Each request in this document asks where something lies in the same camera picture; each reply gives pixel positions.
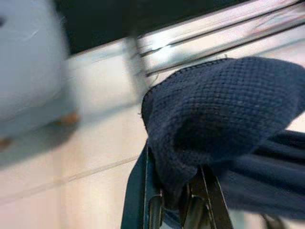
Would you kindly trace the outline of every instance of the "navy knit fabric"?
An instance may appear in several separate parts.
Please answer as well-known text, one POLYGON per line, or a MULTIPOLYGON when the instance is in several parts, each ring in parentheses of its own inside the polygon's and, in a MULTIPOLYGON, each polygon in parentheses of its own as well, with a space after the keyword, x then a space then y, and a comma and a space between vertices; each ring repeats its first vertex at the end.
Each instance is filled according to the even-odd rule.
POLYGON ((246 57, 177 71, 145 95, 142 117, 168 192, 207 164, 229 207, 305 219, 305 135, 283 132, 304 109, 302 66, 246 57))

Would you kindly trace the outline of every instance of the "grout line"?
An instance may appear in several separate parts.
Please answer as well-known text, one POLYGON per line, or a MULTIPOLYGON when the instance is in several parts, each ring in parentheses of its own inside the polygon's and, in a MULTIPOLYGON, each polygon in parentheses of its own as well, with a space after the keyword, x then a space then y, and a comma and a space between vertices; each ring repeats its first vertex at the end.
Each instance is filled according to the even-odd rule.
POLYGON ((47 191, 47 190, 55 188, 55 187, 60 187, 60 186, 65 185, 69 182, 72 182, 72 181, 75 181, 75 180, 78 180, 78 179, 81 179, 81 178, 84 178, 84 177, 88 177, 88 176, 94 175, 96 173, 100 173, 100 172, 103 172, 103 171, 107 171, 107 170, 116 168, 120 165, 124 165, 124 164, 127 164, 129 162, 135 161, 138 157, 139 156, 133 156, 133 157, 130 157, 128 159, 125 159, 125 160, 122 160, 122 161, 119 161, 119 162, 116 162, 116 163, 112 163, 112 164, 107 165, 107 166, 101 166, 99 168, 95 168, 95 169, 92 169, 92 170, 89 170, 89 171, 85 171, 85 172, 82 172, 82 173, 79 173, 79 174, 76 174, 76 175, 73 175, 73 176, 70 176, 70 177, 67 177, 67 178, 62 178, 62 179, 59 179, 59 180, 55 180, 52 183, 40 185, 40 186, 37 186, 37 187, 34 187, 34 188, 27 189, 27 190, 22 191, 22 192, 18 192, 18 193, 0 198, 0 206, 11 203, 11 202, 14 202, 18 199, 33 196, 35 194, 41 193, 43 191, 47 191))

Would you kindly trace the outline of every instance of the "dark blue cloth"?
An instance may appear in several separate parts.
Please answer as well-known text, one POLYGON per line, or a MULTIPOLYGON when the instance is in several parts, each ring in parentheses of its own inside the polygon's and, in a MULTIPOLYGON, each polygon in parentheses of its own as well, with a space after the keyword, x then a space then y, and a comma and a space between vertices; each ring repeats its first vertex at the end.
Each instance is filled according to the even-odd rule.
POLYGON ((246 57, 177 71, 144 97, 156 171, 179 196, 198 165, 220 178, 228 207, 305 219, 305 69, 246 57))

